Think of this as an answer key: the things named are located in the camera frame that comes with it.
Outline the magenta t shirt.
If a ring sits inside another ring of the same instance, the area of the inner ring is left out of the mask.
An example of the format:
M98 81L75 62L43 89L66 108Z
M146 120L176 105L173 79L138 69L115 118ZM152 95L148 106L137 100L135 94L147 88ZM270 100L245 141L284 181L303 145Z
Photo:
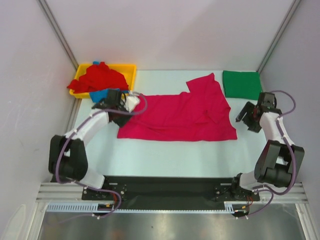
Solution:
M231 108L215 75L186 82L188 91L169 95L141 95L133 116L119 128L119 139L148 141L219 142L237 140Z

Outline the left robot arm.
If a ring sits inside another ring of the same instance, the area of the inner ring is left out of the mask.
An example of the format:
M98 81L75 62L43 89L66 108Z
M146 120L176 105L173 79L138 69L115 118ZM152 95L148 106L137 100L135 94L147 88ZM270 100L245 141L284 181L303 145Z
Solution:
M111 188L104 184L103 174L89 167L86 146L107 124L123 127L133 116L140 99L131 92L109 90L91 107L88 117L77 127L64 135L54 135L50 140L48 170L60 184L77 182L93 188L93 194L100 200L110 196Z

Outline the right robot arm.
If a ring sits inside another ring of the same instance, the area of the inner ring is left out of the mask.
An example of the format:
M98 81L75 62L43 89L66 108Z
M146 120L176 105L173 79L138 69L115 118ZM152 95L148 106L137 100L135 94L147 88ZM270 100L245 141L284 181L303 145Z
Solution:
M230 194L235 200L242 201L249 191L283 196L294 186L305 150L289 137L285 115L277 107L275 91L261 92L256 104L248 101L237 115L235 121L243 122L249 131L263 131L266 145L254 170L233 178Z

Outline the blue t shirt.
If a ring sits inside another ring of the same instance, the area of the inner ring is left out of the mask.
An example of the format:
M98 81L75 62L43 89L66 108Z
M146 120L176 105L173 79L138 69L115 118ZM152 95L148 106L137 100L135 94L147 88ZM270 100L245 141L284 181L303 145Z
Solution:
M98 103L100 100L106 98L110 90L120 90L119 88L106 88L99 91L94 91L89 93L89 97L93 103Z

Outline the folded green t shirt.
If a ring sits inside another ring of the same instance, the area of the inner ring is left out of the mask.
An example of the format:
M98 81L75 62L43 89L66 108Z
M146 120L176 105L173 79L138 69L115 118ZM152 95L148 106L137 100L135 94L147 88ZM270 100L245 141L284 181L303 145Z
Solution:
M222 84L226 98L258 100L263 92L260 74L255 71L224 70Z

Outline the red t shirt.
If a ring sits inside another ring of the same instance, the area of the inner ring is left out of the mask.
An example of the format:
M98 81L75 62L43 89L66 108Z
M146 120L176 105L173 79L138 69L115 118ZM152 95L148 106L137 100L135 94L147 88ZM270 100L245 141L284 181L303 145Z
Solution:
M67 89L73 94L88 94L105 89L129 90L125 76L111 69L104 62L98 64L79 65L76 76L69 83Z

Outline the yellow plastic bin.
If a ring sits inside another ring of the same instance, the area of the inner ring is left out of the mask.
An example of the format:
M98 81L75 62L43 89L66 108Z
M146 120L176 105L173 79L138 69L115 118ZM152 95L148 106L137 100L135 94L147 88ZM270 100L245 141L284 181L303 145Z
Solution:
M93 63L83 63L86 65L89 64L99 64L99 61L95 61ZM136 73L137 73L137 66L134 64L107 64L111 69L116 70L117 72L124 75L126 82L129 85L129 90L132 91L135 85ZM70 95L74 96L77 99L87 99L90 98L89 93L82 93L82 94L73 94L71 90L69 90Z

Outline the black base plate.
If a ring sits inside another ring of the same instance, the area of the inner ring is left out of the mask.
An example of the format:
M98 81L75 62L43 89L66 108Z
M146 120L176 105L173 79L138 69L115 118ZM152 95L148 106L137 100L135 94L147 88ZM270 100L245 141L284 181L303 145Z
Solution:
M250 204L262 200L259 192L232 191L233 178L178 178L109 176L101 189L83 187L83 201L111 201L117 209L211 210L225 202Z

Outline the aluminium frame rail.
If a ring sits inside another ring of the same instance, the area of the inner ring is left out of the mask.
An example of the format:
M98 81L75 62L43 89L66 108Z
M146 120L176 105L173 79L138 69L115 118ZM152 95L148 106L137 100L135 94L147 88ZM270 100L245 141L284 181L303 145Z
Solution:
M40 185L36 200L38 202L79 202L82 200L83 187L74 183L59 184L45 182ZM308 198L302 183L296 183L285 195L274 195L272 203L306 204Z

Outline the left corner aluminium post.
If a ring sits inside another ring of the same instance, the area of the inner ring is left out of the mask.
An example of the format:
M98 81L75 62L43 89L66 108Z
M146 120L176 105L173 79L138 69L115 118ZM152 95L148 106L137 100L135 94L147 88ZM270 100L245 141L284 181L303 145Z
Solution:
M66 56L68 57L70 63L72 64L75 70L78 69L79 64L75 58L75 55L53 13L51 10L48 2L46 0L36 0L37 4L39 5L40 9L42 10L45 18L47 19L50 27L52 28L55 36L57 37L63 51L65 52Z

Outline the corner aluminium post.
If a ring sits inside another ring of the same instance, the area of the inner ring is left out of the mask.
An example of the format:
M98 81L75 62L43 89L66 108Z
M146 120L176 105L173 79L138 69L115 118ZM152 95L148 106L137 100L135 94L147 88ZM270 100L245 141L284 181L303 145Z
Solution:
M52 28L55 36L57 37L63 51L65 52L66 56L68 57L70 63L72 64L75 70L78 69L79 64L75 58L75 55L53 13L51 10L48 2L46 0L36 0L37 4L39 5L40 9L42 10L45 18L47 19L50 27Z
M265 66L267 65L269 59L271 58L274 50L276 49L278 43L280 42L281 38L283 37L286 29L288 28L290 22L292 21L296 11L298 10L299 6L301 5L302 0L293 0L287 13L285 14L279 28L277 29L269 47L267 48L266 53L264 54L260 64L257 67L256 72L259 74L263 71Z

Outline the right corner aluminium post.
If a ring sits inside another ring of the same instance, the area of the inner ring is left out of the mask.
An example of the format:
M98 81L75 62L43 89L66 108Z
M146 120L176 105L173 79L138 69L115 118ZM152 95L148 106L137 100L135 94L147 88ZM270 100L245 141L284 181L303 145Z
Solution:
M287 13L285 14L279 28L277 29L269 47L267 48L266 53L264 54L260 64L257 67L256 72L259 74L263 71L265 66L267 65L269 59L271 58L274 50L276 49L278 43L280 42L281 38L283 37L286 29L288 28L290 22L292 21L296 11L298 10L299 6L301 5L302 0L293 0Z

